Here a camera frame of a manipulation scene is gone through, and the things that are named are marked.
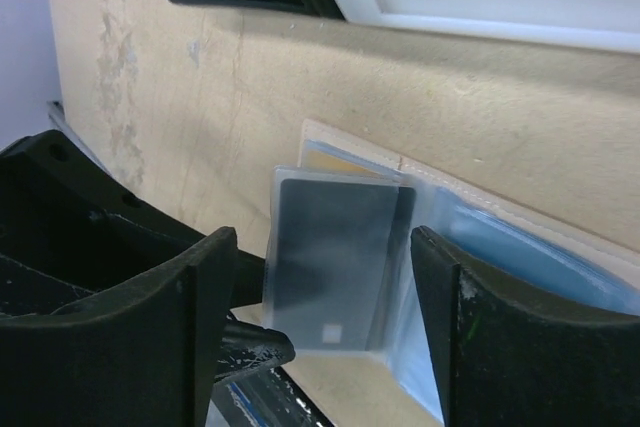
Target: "screw hole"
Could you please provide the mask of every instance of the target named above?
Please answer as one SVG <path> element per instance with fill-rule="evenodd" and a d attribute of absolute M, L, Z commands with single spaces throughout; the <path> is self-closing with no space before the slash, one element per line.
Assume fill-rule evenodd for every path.
<path fill-rule="evenodd" d="M 140 199 L 138 199 L 131 192 L 127 192 L 122 196 L 122 202 L 135 209 L 139 209 L 140 207 L 142 207 L 142 202 L 140 202 Z"/>
<path fill-rule="evenodd" d="M 59 162 L 66 162 L 69 160 L 69 154 L 60 144 L 51 144 L 49 146 L 49 154 Z"/>

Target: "white wall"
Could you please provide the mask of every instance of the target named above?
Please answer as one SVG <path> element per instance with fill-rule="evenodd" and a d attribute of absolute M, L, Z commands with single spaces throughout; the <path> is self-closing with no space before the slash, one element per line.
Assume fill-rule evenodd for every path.
<path fill-rule="evenodd" d="M 60 100 L 49 0 L 0 0 L 0 148 L 49 127 Z"/>

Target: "dark gray card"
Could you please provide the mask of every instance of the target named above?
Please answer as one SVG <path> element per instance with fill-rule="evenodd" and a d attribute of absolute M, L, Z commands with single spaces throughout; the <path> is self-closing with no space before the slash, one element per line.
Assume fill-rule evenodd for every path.
<path fill-rule="evenodd" d="M 284 180 L 269 279 L 272 328 L 298 350 L 376 346 L 414 199 L 408 187 Z"/>

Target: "card holder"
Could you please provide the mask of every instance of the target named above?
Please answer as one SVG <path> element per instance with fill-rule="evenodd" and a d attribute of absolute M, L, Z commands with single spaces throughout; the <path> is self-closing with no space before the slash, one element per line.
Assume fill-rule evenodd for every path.
<path fill-rule="evenodd" d="M 319 152 L 322 162 L 315 164 L 314 159 L 318 157 L 310 152 Z M 610 311 L 640 313 L 638 290 L 614 273 L 639 269 L 636 255 L 617 256 L 615 254 L 621 250 L 611 248 L 599 239 L 593 245 L 586 243 L 584 239 L 590 239 L 589 234 L 576 233 L 576 229 L 522 207 L 517 208 L 517 216 L 502 215 L 506 210 L 497 207 L 498 202 L 492 194 L 459 181 L 443 181 L 447 179 L 445 174 L 415 168 L 416 163 L 410 159 L 399 158 L 397 161 L 394 157 L 399 158 L 335 129 L 317 123 L 305 125 L 300 155 L 302 166 L 366 172 L 383 177 L 386 174 L 402 185 L 412 185 L 416 193 L 410 222 L 412 229 L 427 226 L 463 251 L 547 292 Z M 411 174 L 391 168 L 391 165 L 411 166 L 408 169 Z M 514 223 L 506 221 L 505 217 L 513 219 Z M 407 252 L 409 243 L 404 248 L 405 255 L 397 266 L 390 300 L 385 304 L 387 327 L 378 358 L 386 363 L 409 395 L 443 421 Z M 594 259 L 606 259 L 607 263 L 599 265 Z"/>
<path fill-rule="evenodd" d="M 300 353 L 383 350 L 414 199 L 394 180 L 276 169 L 263 323 Z"/>

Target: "plywood surface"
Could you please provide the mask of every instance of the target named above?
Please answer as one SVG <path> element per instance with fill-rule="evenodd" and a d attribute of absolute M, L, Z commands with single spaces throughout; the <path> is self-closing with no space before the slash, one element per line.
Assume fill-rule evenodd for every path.
<path fill-rule="evenodd" d="M 263 255 L 314 118 L 636 249 L 640 59 L 166 0 L 51 0 L 68 120 L 118 179 Z M 290 370 L 340 425 L 429 425 L 382 366 Z"/>

